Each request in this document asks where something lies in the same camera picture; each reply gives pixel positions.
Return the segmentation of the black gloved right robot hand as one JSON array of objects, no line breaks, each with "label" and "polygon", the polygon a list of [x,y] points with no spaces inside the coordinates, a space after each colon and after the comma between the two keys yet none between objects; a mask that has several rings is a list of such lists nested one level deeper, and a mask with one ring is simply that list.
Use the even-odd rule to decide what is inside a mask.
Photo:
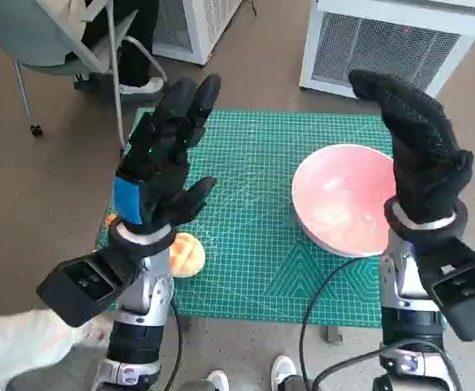
[{"label": "black gloved right robot hand", "polygon": [[443,106],[407,81],[355,69],[357,98],[376,103],[393,143],[396,195],[416,224],[450,217],[473,176],[471,151],[460,148]]}]

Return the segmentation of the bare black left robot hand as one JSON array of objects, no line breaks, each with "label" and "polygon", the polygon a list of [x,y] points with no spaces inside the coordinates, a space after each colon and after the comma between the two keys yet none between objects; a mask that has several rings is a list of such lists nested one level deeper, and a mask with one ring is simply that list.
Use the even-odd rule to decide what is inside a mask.
[{"label": "bare black left robot hand", "polygon": [[113,186],[114,208],[131,231],[151,234],[192,222],[205,206],[216,180],[204,177],[186,189],[188,152],[205,135],[220,88],[217,74],[201,83],[181,77],[139,119]]}]

